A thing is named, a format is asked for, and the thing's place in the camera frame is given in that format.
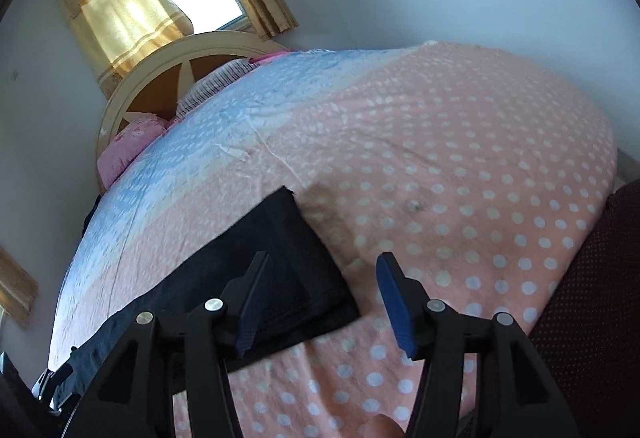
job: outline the pink pillow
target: pink pillow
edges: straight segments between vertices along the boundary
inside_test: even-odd
[[[156,138],[166,133],[166,120],[147,113],[119,132],[98,158],[98,174],[109,189]]]
[[[290,53],[293,52],[289,50],[283,50],[281,52],[267,53],[259,57],[252,57],[251,59],[249,59],[249,62],[251,64],[259,64],[260,66],[262,66],[263,64],[272,63],[274,62],[274,60],[279,59],[280,57],[283,57],[285,55],[289,55]]]

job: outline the dark red mesh fabric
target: dark red mesh fabric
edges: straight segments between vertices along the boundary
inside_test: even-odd
[[[640,388],[640,180],[607,199],[529,338],[582,436],[608,436]]]

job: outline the curved headboard frame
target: curved headboard frame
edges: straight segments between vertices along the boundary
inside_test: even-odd
[[[252,33],[215,31],[184,37],[156,50],[133,68],[107,102],[98,132],[96,158],[118,134],[120,123],[123,119],[127,119],[127,109],[134,98],[146,85],[166,70],[178,64],[181,65],[177,90],[179,98],[194,83],[190,62],[193,59],[209,55],[257,57],[286,49],[274,41],[262,41]]]

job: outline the bed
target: bed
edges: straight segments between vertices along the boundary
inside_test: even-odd
[[[159,49],[111,97],[98,154],[128,112],[168,118],[213,68],[282,49],[235,32]],[[60,292],[49,368],[285,185],[363,316],[231,375],[244,435],[353,437],[376,413],[406,426],[421,367],[395,344],[377,255],[391,250],[459,312],[508,311],[530,332],[598,219],[615,155],[609,123],[579,90],[501,50],[292,53],[191,112],[105,194]],[[464,371],[463,414],[473,356]],[[174,411],[189,436],[184,394]]]

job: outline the striped pillow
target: striped pillow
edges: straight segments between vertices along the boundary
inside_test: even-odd
[[[255,70],[259,65],[251,64],[249,59],[233,59],[213,70],[209,75],[196,82],[191,89],[178,100],[175,116],[178,120],[184,117],[191,110],[197,108],[209,97],[222,91],[232,82]]]

